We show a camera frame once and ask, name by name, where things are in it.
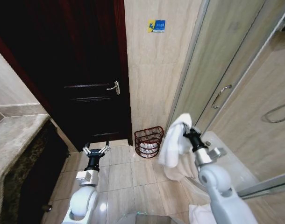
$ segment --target floor tile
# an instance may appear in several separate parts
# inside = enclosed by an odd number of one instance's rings
[[[54,200],[55,200],[55,195],[57,194],[58,186],[59,186],[59,184],[60,184],[60,182],[61,182],[62,177],[63,177],[63,174],[61,173],[61,174],[59,175],[58,179],[57,179],[57,183],[55,184],[55,187],[54,187],[54,189],[53,189],[53,192],[52,192],[52,195],[51,195],[49,201],[54,201]]]
[[[189,222],[189,212],[188,211],[177,213],[177,214],[173,214],[173,215],[171,215],[171,217],[175,217],[177,219],[180,219],[185,224],[189,224],[190,223]]]
[[[259,224],[284,224],[265,200],[257,197],[245,200]]]
[[[64,171],[83,170],[87,167],[89,158],[84,152],[71,153],[71,156],[66,159]]]
[[[132,162],[131,168],[132,168],[133,186],[156,183],[156,178],[151,160]]]
[[[103,148],[106,145],[106,142],[95,142],[90,144],[90,149],[95,149],[95,148]],[[109,146],[110,147],[115,147],[115,146],[127,146],[128,145],[128,140],[127,139],[122,139],[122,140],[115,140],[115,141],[109,141]]]
[[[187,180],[182,180],[181,184],[184,188],[189,204],[204,205],[210,203],[209,195]]]
[[[169,181],[169,179],[166,177],[164,173],[163,165],[159,164],[157,160],[152,160],[152,165],[157,182]]]
[[[97,186],[98,192],[108,191],[108,179],[109,179],[109,166],[100,167],[99,183]]]
[[[108,199],[107,192],[99,194],[98,204],[94,210],[92,217],[93,224],[106,224],[107,199]]]
[[[66,165],[67,165],[67,159],[64,161],[62,170],[60,171],[61,173],[64,172],[64,169],[66,169]]]
[[[177,181],[157,183],[166,215],[188,211],[189,202],[184,188]]]
[[[122,140],[110,141],[109,145],[110,145],[110,147],[127,146],[128,145],[128,140],[127,139],[122,139]]]
[[[122,216],[135,212],[133,188],[109,191],[107,224],[115,224]]]
[[[132,187],[132,174],[130,163],[110,166],[108,190],[118,190],[129,187]]]
[[[135,224],[175,224],[168,216],[153,216],[139,214],[136,216]]]
[[[79,182],[75,179],[76,174],[77,171],[61,173],[54,200],[70,198],[80,188]]]
[[[157,183],[134,187],[135,209],[152,215],[164,215]]]
[[[135,146],[129,146],[129,151],[130,151],[130,160],[131,160],[131,162],[149,160],[149,159],[146,159],[146,158],[143,158],[143,157],[139,156],[136,153],[136,151],[135,151]]]
[[[105,156],[100,158],[99,167],[109,166],[110,162],[110,152],[107,152]]]
[[[106,145],[106,142],[94,142],[90,144],[89,149],[97,149],[97,148],[103,148]]]
[[[54,201],[52,210],[44,214],[44,224],[61,224],[69,208],[69,203],[70,199]]]
[[[110,149],[110,165],[130,162],[129,146],[116,146]]]

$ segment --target white cloth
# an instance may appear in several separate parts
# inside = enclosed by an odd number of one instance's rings
[[[202,206],[190,204],[189,222],[190,224],[216,224],[210,204]]]
[[[158,163],[164,165],[165,175],[175,181],[184,176],[197,177],[190,141],[183,136],[184,127],[192,127],[188,113],[180,115],[170,126],[159,153]]]

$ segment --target door frame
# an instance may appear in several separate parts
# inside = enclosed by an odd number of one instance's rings
[[[128,144],[133,145],[124,0],[114,0],[113,4],[114,4],[114,20],[115,20],[117,41],[118,41],[118,54],[119,54],[119,60],[120,60],[119,62],[121,66],[121,80],[119,81],[120,81],[121,86],[123,87],[124,105],[127,105],[127,107],[125,108],[126,116],[127,116],[127,123],[125,125],[127,126]],[[10,49],[3,42],[1,37],[0,37],[0,53],[5,58],[5,60],[9,63],[9,65],[13,68],[16,74],[20,77],[20,79],[29,88],[32,94],[37,98],[37,100],[44,107],[44,109],[48,112],[48,114],[56,122],[57,119],[53,117],[54,112],[48,100],[38,90],[37,86],[29,78],[26,71],[20,66],[20,64],[15,59]]]

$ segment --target wicker wastebasket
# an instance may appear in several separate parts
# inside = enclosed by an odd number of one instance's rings
[[[136,153],[143,158],[156,156],[159,152],[163,135],[164,131],[160,126],[134,132]]]

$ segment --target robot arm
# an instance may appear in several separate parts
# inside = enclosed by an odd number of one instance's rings
[[[214,165],[225,155],[223,148],[211,151],[200,139],[200,132],[191,128],[183,134],[191,142],[195,154],[195,165],[199,171],[199,180],[206,187],[211,199],[211,210],[218,224],[257,224],[248,205],[237,195],[231,185],[228,172]]]
[[[102,149],[89,149],[89,144],[83,148],[89,157],[89,162],[84,171],[77,172],[76,179],[81,188],[76,191],[71,200],[69,209],[64,217],[63,224],[89,224],[93,211],[98,203],[96,190],[99,182],[99,160],[110,150],[108,141]]]

